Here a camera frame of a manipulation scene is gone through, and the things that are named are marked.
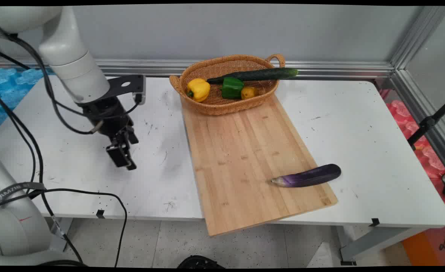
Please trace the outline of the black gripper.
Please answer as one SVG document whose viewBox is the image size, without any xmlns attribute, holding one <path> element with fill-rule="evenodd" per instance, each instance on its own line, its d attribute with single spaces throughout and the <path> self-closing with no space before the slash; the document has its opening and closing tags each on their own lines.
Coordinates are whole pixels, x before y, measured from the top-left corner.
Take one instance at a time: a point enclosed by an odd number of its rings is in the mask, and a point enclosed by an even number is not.
<svg viewBox="0 0 445 272">
<path fill-rule="evenodd" d="M 133 120 L 129 116 L 136 107 L 126 111 L 117 97 L 80 104 L 80 107 L 93 125 L 103 122 L 97 132 L 112 139 L 111 145 L 106 147 L 106 152 L 114 164 L 128 170 L 137 169 L 131 157 L 130 147 L 138 144 L 139 140 L 133 129 Z"/>
</svg>

